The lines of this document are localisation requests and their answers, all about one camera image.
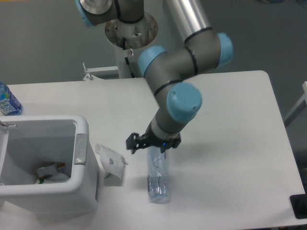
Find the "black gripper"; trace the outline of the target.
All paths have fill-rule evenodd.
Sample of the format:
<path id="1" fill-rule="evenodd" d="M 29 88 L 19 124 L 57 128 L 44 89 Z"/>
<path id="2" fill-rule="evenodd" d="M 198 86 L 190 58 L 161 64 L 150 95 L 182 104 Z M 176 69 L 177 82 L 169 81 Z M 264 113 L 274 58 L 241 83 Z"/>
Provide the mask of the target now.
<path id="1" fill-rule="evenodd" d="M 126 139 L 126 148 L 131 151 L 131 154 L 135 154 L 139 149 L 155 146 L 160 148 L 160 152 L 163 153 L 171 148 L 176 149 L 180 143 L 180 133 L 168 140 L 159 139 L 151 132 L 145 133 L 141 136 L 138 133 L 131 133 Z"/>

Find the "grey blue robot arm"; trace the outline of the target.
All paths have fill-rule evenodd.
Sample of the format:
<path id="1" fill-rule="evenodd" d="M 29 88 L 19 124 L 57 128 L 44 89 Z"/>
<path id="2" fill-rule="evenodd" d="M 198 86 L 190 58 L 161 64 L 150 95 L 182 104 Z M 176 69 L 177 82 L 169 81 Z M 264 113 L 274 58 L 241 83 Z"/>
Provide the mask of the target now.
<path id="1" fill-rule="evenodd" d="M 143 135 L 132 133 L 127 138 L 127 149 L 136 152 L 156 146 L 164 152 L 178 147 L 181 130 L 202 104 L 201 93 L 186 79 L 229 63 L 231 39 L 212 29 L 198 0 L 166 2 L 185 45 L 174 53 L 152 44 L 157 25 L 150 23 L 142 0 L 78 0 L 75 4 L 87 26 L 105 24 L 112 44 L 125 52 L 142 48 L 138 70 L 130 74 L 146 80 L 159 109 Z"/>

